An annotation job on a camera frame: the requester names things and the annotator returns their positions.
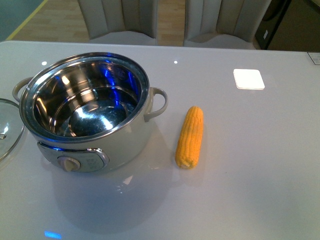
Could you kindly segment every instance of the glossy table surface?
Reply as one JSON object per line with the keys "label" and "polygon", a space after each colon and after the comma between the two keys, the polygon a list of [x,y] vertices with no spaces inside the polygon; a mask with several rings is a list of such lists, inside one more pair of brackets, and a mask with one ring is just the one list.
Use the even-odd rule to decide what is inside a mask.
{"label": "glossy table surface", "polygon": [[[0,162],[0,239],[320,239],[320,65],[306,52],[7,41],[0,98],[87,52],[136,61],[168,107],[143,151],[109,173],[64,172],[26,130]],[[259,70],[264,90],[238,89],[234,69]],[[184,170],[174,154],[193,105],[204,134]]]}

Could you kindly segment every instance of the chair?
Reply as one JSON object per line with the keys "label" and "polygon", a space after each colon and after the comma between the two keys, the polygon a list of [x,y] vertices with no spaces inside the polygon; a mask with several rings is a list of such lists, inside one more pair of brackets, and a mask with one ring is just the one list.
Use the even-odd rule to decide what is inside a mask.
{"label": "chair", "polygon": [[98,44],[157,45],[158,0],[77,0]]}
{"label": "chair", "polygon": [[186,0],[186,47],[255,49],[253,40],[271,0]]}

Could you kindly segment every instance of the glass lid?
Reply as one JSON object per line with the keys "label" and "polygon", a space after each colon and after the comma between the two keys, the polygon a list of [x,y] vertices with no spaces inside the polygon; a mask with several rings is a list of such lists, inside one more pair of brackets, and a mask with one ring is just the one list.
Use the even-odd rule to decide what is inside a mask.
{"label": "glass lid", "polygon": [[13,101],[0,98],[0,161],[14,149],[23,130],[19,106]]}

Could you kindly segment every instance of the electric cooking pot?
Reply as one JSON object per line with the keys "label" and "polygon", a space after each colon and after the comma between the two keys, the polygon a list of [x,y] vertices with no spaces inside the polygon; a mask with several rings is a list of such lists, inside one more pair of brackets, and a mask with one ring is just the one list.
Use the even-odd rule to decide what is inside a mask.
{"label": "electric cooking pot", "polygon": [[[106,52],[62,59],[18,83],[12,94],[44,157],[73,172],[112,170],[132,160],[168,105],[140,65]],[[157,94],[164,104],[153,111]]]}

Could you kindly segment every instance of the corn on the cob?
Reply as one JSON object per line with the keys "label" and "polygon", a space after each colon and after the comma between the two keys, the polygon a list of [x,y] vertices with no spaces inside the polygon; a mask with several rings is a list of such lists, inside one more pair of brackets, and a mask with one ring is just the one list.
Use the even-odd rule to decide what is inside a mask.
{"label": "corn on the cob", "polygon": [[192,106],[186,113],[178,144],[175,162],[183,169],[197,166],[204,131],[204,113],[198,106]]}

